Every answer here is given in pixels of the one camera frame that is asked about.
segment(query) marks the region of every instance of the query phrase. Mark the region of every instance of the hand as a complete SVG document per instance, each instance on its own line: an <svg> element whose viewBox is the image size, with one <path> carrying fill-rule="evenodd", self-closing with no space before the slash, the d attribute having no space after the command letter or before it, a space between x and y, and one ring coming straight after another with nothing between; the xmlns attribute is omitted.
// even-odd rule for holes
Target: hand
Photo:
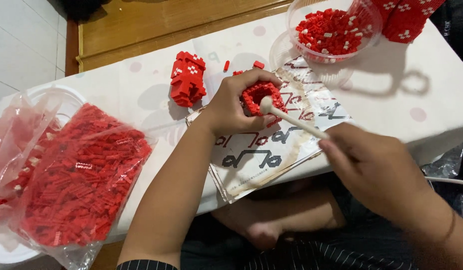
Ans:
<svg viewBox="0 0 463 270"><path fill-rule="evenodd" d="M264 129L275 120L275 116L247 117L240 105L242 92L257 81L271 82L277 88L282 85L282 81L273 73L258 68L226 77L197 121L200 120L208 125L215 136L256 132Z"/></svg>
<svg viewBox="0 0 463 270"><path fill-rule="evenodd" d="M319 141L336 175L363 205L395 222L405 222L431 194L422 172L397 138L366 132L348 123Z"/></svg>

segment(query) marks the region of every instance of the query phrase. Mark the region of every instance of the person's left hand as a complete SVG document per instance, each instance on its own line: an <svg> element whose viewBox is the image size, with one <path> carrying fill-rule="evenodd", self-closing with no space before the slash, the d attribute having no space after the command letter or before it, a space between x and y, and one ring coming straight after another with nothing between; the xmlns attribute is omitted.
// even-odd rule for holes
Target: person's left hand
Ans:
<svg viewBox="0 0 463 270"><path fill-rule="evenodd" d="M242 92L257 81L271 82L277 88L282 85L282 81L273 73L258 68L226 77L210 104L195 121L207 125L217 137L264 129L276 117L274 115L247 117L240 105Z"/></svg>

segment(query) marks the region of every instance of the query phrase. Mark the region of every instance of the white tile floor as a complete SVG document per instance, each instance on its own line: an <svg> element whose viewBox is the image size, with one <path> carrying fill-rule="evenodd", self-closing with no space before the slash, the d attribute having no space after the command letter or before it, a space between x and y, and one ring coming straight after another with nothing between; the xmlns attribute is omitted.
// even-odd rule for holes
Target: white tile floor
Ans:
<svg viewBox="0 0 463 270"><path fill-rule="evenodd" d="M67 20L55 7L0 0L0 99L65 76Z"/></svg>

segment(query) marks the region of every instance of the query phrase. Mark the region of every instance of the white tablecloth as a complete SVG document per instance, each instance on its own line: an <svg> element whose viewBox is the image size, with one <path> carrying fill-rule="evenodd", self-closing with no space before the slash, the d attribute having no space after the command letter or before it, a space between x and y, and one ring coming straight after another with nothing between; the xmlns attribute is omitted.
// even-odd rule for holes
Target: white tablecloth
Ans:
<svg viewBox="0 0 463 270"><path fill-rule="evenodd" d="M285 15L278 14L53 82L75 89L105 112L159 137L110 241L123 238L146 188L186 130L183 119L192 109L169 99L176 54L188 51L204 58L208 96L202 104L206 104L232 71L250 69L255 60L274 70L297 56L285 30ZM227 60L231 64L224 73ZM353 59L312 68L359 126L408 143L420 164L463 141L463 63L430 21L412 44L382 38ZM0 102L0 113L9 100ZM269 185L329 170L320 155ZM198 212L223 204L208 176Z"/></svg>

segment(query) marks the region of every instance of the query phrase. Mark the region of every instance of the clear plastic bag of red blocks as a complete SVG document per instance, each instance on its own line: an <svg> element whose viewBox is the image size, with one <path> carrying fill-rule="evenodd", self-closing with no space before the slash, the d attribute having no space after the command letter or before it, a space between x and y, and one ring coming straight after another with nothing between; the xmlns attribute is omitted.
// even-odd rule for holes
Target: clear plastic bag of red blocks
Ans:
<svg viewBox="0 0 463 270"><path fill-rule="evenodd" d="M61 96L46 94L33 105L25 94L12 98L0 118L0 223L11 215L54 134Z"/></svg>
<svg viewBox="0 0 463 270"><path fill-rule="evenodd" d="M45 151L10 228L68 270L88 269L151 151L143 132L84 104Z"/></svg>

